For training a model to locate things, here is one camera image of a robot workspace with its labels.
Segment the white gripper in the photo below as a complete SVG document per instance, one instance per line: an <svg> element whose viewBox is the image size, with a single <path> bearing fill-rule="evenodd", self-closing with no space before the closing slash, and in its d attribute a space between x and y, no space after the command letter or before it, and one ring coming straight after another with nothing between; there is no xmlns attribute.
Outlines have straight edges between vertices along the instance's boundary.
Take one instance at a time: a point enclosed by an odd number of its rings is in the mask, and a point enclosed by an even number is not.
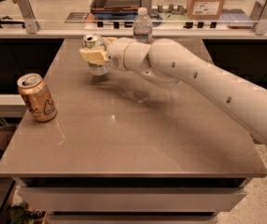
<svg viewBox="0 0 267 224"><path fill-rule="evenodd" d="M122 37L116 38L113 36L104 37L105 43L109 44L106 48L81 48L79 53L84 61L87 63L105 65L108 62L111 67L126 72L133 71L130 65L129 55L127 49L135 42L134 39Z"/></svg>

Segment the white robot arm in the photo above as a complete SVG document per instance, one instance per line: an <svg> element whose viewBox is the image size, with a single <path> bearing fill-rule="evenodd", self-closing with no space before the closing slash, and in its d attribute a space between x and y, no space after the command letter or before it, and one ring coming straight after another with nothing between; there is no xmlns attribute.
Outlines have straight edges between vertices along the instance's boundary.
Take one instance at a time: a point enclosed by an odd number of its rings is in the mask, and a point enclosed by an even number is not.
<svg viewBox="0 0 267 224"><path fill-rule="evenodd" d="M164 88L185 82L267 146L267 90L199 58L174 40L144 44L126 37L86 35L79 52L87 63L131 71Z"/></svg>

